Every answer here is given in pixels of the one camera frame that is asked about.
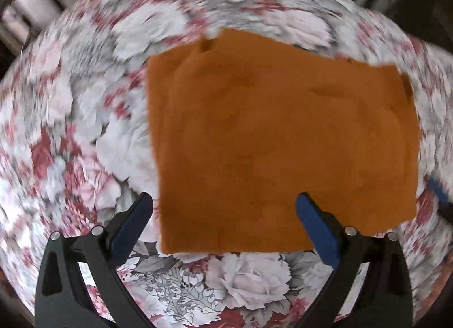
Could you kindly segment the orange knit cardigan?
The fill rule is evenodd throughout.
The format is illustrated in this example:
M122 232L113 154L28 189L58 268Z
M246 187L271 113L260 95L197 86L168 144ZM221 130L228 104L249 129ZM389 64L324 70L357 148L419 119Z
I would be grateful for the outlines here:
M365 235L416 216L420 128L395 66L226 29L147 74L164 253L309 249L303 192Z

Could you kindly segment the floral bedspread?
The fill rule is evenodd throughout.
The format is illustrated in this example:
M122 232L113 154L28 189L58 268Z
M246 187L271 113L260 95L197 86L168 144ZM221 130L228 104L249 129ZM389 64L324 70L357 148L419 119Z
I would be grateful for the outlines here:
M452 191L452 55L351 0L80 0L1 81L1 269L26 308L52 231L83 235L155 194L148 56L243 29L412 79L420 179ZM163 254L152 219L119 276L157 327L292 327L330 269L312 252Z

